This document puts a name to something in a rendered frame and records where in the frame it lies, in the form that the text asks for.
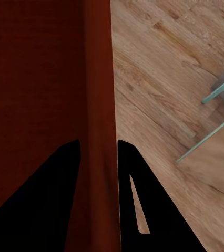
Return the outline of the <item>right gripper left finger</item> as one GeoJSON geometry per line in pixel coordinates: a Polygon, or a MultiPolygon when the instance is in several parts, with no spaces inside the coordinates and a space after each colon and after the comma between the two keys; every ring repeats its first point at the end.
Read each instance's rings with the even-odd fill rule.
{"type": "Polygon", "coordinates": [[[60,146],[0,207],[0,252],[64,252],[80,159],[60,146]]]}

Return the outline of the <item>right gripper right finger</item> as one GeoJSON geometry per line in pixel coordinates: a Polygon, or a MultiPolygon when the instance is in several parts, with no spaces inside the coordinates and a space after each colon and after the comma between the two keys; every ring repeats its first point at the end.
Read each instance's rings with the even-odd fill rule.
{"type": "Polygon", "coordinates": [[[118,140],[121,252],[206,252],[138,149],[118,140]],[[130,175],[150,234],[138,231],[130,175]]]}

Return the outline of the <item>storage box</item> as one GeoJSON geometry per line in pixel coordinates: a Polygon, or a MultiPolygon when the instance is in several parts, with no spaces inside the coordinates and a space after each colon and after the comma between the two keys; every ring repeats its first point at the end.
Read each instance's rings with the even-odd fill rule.
{"type": "Polygon", "coordinates": [[[121,252],[110,0],[0,0],[0,207],[75,140],[64,252],[121,252]]]}

